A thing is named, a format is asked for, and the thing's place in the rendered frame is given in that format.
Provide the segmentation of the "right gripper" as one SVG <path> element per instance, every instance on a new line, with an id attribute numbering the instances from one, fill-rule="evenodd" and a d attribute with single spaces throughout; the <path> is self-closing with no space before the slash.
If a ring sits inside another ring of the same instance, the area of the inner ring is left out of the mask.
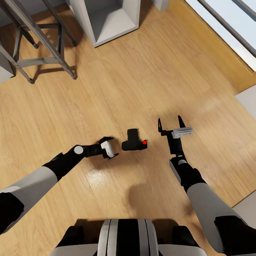
<path id="1" fill-rule="evenodd" d="M 186 127 L 181 116 L 178 116 L 178 118 L 179 118 L 180 128 Z M 169 147 L 182 145 L 180 138 L 177 138 L 177 139 L 173 138 L 173 135 L 171 134 L 173 130 L 166 131 L 162 129 L 160 118 L 158 119 L 158 132 L 161 133 L 161 136 L 165 136 L 165 135 L 167 136 Z"/>

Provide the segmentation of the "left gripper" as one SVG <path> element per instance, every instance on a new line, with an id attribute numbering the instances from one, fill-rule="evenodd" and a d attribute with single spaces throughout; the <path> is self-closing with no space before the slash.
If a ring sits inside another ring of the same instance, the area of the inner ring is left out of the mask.
<path id="1" fill-rule="evenodd" d="M 100 141 L 99 141 L 99 144 L 94 144 L 95 146 L 95 149 L 96 149 L 96 153 L 94 156 L 97 156 L 97 155 L 103 155 L 103 158 L 108 158 L 108 155 L 106 153 L 106 150 L 105 149 L 102 149 L 101 148 L 101 144 L 105 141 L 108 141 L 108 140 L 113 140 L 112 137 L 103 137 Z"/>

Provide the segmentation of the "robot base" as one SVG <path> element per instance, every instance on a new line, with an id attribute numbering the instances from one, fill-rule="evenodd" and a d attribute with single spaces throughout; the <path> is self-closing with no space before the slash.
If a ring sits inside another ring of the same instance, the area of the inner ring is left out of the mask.
<path id="1" fill-rule="evenodd" d="M 83 240 L 83 227 L 70 226 L 49 256 L 97 256 L 99 238 L 84 245 Z M 207 256 L 186 226 L 174 226 L 172 240 L 173 244 L 165 244 L 163 238 L 157 238 L 159 256 Z"/>

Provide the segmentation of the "digital camera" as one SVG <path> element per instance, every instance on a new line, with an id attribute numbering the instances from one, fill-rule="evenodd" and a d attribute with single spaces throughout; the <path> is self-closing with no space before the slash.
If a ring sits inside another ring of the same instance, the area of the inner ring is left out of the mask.
<path id="1" fill-rule="evenodd" d="M 144 140 L 140 142 L 138 139 L 138 130 L 137 129 L 128 129 L 127 130 L 127 137 L 128 140 L 122 142 L 122 150 L 129 151 L 129 150 L 143 150 L 148 148 L 147 141 Z"/>

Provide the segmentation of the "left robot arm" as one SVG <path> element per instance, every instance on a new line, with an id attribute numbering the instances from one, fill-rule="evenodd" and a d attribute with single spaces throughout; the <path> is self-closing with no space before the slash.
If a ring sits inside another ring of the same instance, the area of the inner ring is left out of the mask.
<path id="1" fill-rule="evenodd" d="M 76 145 L 66 154 L 59 153 L 50 162 L 0 191 L 0 235 L 9 231 L 63 176 L 83 158 L 115 156 L 108 140 L 99 144 Z"/>

